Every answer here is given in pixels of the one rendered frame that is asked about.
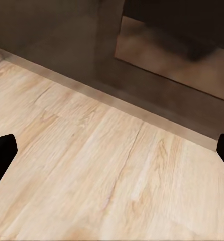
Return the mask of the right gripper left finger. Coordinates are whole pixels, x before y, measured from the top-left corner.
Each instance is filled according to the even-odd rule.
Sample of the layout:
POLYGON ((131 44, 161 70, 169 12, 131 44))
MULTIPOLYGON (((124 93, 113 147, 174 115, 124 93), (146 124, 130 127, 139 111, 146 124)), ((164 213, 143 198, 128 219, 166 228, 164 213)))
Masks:
POLYGON ((0 137, 0 180, 18 152, 13 134, 0 137))

